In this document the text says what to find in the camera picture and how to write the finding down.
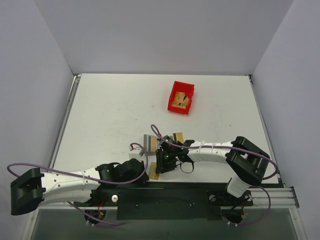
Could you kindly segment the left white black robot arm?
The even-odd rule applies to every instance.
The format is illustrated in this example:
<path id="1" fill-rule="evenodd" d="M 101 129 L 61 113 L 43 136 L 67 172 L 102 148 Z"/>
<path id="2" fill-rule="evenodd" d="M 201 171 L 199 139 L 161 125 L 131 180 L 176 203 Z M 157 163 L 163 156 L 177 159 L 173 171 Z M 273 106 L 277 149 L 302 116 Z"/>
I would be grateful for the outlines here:
<path id="1" fill-rule="evenodd" d="M 103 200 L 100 190 L 131 183 L 144 184 L 149 180 L 144 162 L 135 158 L 76 172 L 41 170 L 34 165 L 11 182 L 11 215 L 28 214 L 39 206 L 62 202 L 88 202 L 97 206 Z"/>

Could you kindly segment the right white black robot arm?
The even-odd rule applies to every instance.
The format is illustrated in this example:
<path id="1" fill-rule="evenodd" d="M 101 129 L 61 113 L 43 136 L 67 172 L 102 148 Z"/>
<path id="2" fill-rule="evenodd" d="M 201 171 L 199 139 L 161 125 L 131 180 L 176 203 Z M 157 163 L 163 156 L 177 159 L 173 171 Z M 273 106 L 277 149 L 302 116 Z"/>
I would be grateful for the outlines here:
<path id="1" fill-rule="evenodd" d="M 182 164 L 212 162 L 226 164 L 231 167 L 235 176 L 229 181 L 223 192 L 224 201 L 230 205 L 236 204 L 251 187 L 261 185 L 269 164 L 267 153 L 243 136 L 223 143 L 186 140 L 183 143 L 175 141 L 166 135 L 158 140 L 156 154 L 156 174 L 173 171 Z"/>

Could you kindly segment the grey card holder wallet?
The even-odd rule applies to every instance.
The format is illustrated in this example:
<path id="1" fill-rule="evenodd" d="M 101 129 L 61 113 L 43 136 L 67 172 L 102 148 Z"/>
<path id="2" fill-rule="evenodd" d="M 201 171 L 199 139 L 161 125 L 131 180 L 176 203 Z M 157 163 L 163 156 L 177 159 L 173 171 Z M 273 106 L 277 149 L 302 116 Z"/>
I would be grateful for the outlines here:
<path id="1" fill-rule="evenodd" d="M 148 154 L 155 154 L 159 149 L 161 139 L 154 135 L 143 135 L 143 147 Z"/>

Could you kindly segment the gold card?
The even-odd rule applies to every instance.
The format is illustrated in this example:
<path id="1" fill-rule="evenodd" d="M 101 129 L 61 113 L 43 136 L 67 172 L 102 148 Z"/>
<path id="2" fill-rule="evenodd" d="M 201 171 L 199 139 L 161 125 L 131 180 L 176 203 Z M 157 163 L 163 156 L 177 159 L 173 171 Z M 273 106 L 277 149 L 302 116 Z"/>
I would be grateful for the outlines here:
<path id="1" fill-rule="evenodd" d="M 175 142 L 180 142 L 182 144 L 184 143 L 184 136 L 182 132 L 175 132 L 172 134 L 172 136 Z"/>
<path id="2" fill-rule="evenodd" d="M 148 177 L 150 180 L 158 181 L 160 174 L 156 173 L 157 164 L 155 162 L 151 162 L 148 170 Z"/>
<path id="3" fill-rule="evenodd" d="M 158 139 L 156 136 L 148 136 L 147 138 L 147 151 L 155 153 L 158 149 Z"/>

